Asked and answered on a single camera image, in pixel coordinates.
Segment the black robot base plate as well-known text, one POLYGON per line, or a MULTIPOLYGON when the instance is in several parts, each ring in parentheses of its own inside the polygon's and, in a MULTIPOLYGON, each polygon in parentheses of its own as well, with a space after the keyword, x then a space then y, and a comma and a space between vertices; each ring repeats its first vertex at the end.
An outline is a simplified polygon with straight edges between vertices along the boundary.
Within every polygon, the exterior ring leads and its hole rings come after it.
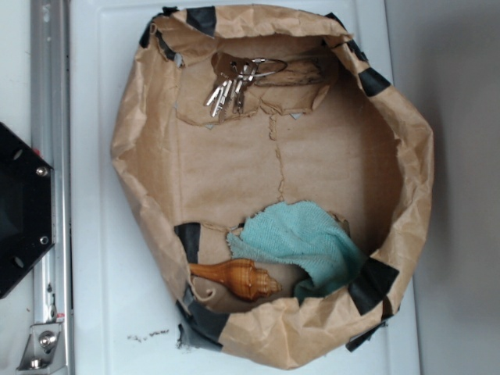
POLYGON ((1 297, 53 246, 52 167, 1 125, 1 297))

